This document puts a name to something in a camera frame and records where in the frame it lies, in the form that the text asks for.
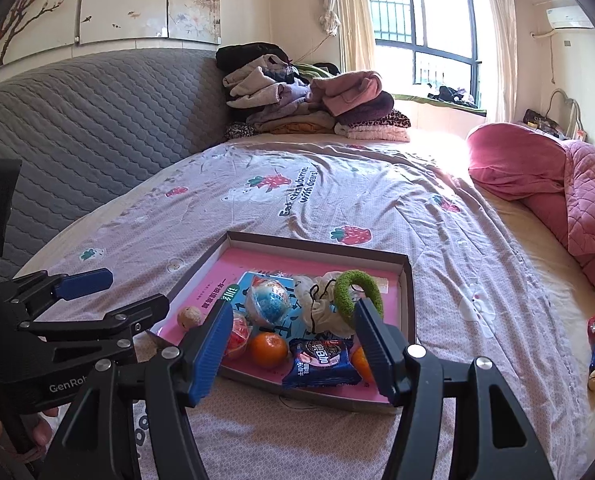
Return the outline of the person's left hand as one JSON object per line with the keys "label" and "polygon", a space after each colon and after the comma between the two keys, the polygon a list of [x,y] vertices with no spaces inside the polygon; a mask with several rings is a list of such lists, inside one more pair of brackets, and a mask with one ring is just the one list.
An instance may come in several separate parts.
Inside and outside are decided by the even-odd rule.
{"label": "person's left hand", "polygon": [[0,462],[7,467],[26,465],[36,460],[43,460],[54,435],[54,426],[48,419],[60,414],[60,408],[50,408],[36,416],[36,424],[26,433],[33,441],[32,448],[25,453],[19,453],[11,442],[9,434],[0,420]]}

